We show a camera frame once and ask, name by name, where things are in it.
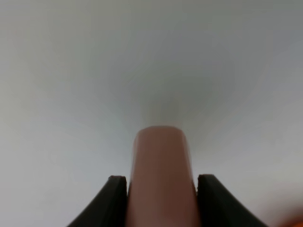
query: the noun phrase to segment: white wall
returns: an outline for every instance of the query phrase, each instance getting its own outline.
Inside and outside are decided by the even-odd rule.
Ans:
[[[0,226],[66,226],[151,124],[270,226],[303,213],[302,7],[0,0]]]

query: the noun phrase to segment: white ceiling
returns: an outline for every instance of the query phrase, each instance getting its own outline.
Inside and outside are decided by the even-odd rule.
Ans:
[[[302,9],[0,0],[0,226],[66,226],[152,124],[270,226],[303,213]]]

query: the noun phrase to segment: black object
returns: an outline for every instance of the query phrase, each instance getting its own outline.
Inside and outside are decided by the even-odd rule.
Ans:
[[[197,198],[203,227],[266,227],[214,175],[199,176]]]
[[[124,176],[110,176],[93,201],[68,227],[124,226],[126,190]]]

